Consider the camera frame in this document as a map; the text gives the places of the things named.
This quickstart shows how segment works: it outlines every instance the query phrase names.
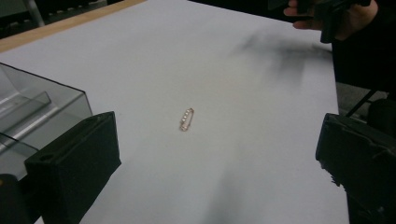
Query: transparent acrylic case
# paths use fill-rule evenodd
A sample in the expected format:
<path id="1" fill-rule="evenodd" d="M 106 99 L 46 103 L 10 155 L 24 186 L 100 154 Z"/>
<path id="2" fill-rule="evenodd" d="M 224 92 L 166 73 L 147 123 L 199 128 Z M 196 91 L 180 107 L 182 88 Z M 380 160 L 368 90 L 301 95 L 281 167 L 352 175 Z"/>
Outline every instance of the transparent acrylic case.
<path id="1" fill-rule="evenodd" d="M 90 116 L 84 91 L 0 63 L 0 174 L 21 179 L 25 159 Z"/>

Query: jewelry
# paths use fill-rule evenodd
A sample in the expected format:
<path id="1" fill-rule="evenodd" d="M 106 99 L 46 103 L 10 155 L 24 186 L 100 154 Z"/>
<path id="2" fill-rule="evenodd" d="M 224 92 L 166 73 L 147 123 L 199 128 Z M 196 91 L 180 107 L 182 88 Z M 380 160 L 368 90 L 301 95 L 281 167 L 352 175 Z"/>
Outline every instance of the jewelry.
<path id="1" fill-rule="evenodd" d="M 186 110 L 186 112 L 183 115 L 183 118 L 180 121 L 181 131 L 186 132 L 190 128 L 193 115 L 194 115 L 194 110 L 192 108 Z"/>

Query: black sleeve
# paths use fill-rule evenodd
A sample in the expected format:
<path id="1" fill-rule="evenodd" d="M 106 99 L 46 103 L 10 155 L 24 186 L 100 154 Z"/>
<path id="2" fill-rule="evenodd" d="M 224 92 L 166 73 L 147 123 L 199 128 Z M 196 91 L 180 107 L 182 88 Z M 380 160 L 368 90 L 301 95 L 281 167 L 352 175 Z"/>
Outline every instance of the black sleeve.
<path id="1" fill-rule="evenodd" d="M 396 85 L 396 5 L 379 4 L 373 21 L 345 41 L 332 44 L 339 82 L 381 91 Z"/>

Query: person's hand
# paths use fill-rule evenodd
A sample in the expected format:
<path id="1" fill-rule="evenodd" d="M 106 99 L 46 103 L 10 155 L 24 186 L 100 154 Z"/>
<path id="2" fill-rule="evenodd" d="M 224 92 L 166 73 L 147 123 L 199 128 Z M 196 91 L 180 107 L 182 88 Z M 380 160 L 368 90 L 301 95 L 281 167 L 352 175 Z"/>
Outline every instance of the person's hand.
<path id="1" fill-rule="evenodd" d="M 289 7 L 285 8 L 283 13 L 286 16 L 314 16 L 314 8 L 315 3 L 318 0 L 314 0 L 312 8 L 308 10 L 307 14 L 298 14 L 297 13 L 297 4 L 298 0 L 290 0 Z M 350 9 L 348 9 L 344 15 L 340 27 L 338 28 L 337 33 L 335 34 L 335 38 L 338 40 L 345 40 L 351 35 L 355 34 L 359 30 L 366 27 L 370 22 L 373 21 L 376 13 L 378 11 L 378 5 L 376 4 L 375 0 L 371 1 L 370 6 L 362 7 L 359 5 L 352 5 Z M 322 21 L 314 21 L 314 20 L 307 20 L 307 21 L 297 21 L 293 24 L 294 28 L 302 29 L 302 30 L 321 30 L 323 27 Z"/>

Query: white table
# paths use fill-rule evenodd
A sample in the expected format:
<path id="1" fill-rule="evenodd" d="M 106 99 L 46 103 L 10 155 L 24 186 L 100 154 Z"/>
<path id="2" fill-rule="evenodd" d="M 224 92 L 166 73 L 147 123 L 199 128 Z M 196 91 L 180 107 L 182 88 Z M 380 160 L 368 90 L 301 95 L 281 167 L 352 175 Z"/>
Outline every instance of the white table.
<path id="1" fill-rule="evenodd" d="M 340 224 L 315 161 L 337 112 L 319 33 L 184 0 L 148 0 L 0 54 L 114 110 L 122 166 L 82 223 Z M 195 114 L 183 133 L 179 121 Z"/>

